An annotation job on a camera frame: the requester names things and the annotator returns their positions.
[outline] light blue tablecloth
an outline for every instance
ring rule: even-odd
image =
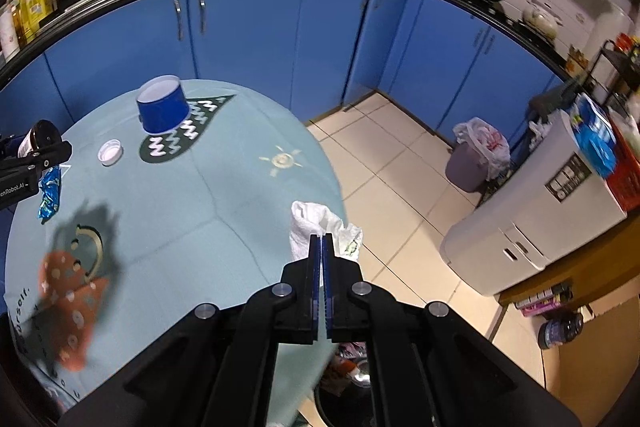
[[[224,82],[189,80],[184,90],[187,98],[201,100],[234,95],[187,152],[164,163],[142,161],[139,149],[146,134],[136,93],[128,92],[65,133],[73,155],[70,168],[62,168],[58,213],[42,225],[36,218],[39,196],[23,201],[15,212],[5,300],[19,326],[18,347],[26,350],[22,359],[62,407],[99,386],[197,304],[235,306],[277,282],[290,261],[294,200],[324,203],[344,218],[329,161],[288,110]],[[104,167],[97,152],[109,139],[120,140],[124,155]],[[278,155],[281,161],[272,161]],[[100,233],[105,259],[96,281],[106,289],[98,296],[84,368],[70,371],[60,363],[58,344],[51,345],[56,325],[47,313],[62,305],[68,314],[81,299],[69,303],[59,296],[59,302],[50,302],[42,273],[50,272],[44,261],[54,250],[71,253],[89,270],[95,259],[92,240],[81,235],[78,247],[70,249],[77,225]],[[79,327],[75,315],[74,322]],[[63,333],[66,340],[69,331]],[[65,349],[74,349],[74,343]],[[327,340],[280,346],[269,421],[286,425],[293,419],[331,351]]]

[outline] white appliance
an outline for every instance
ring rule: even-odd
[[[471,288],[494,295],[545,269],[626,217],[591,171],[569,115],[487,202],[455,224],[440,256]]]

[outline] towel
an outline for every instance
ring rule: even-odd
[[[331,233],[334,238],[334,252],[340,257],[358,261],[362,245],[362,229],[342,220],[324,204],[294,201],[291,204],[291,232],[289,243],[294,261],[309,255],[309,241],[312,234],[322,236]]]

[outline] purple trash can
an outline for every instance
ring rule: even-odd
[[[453,149],[444,173],[447,180],[461,190],[478,192],[486,180],[488,169],[487,160],[464,142]]]

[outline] shelf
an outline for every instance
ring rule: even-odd
[[[617,50],[603,49],[602,54],[611,62],[627,86],[636,90],[640,87],[640,70],[633,64],[628,55]]]

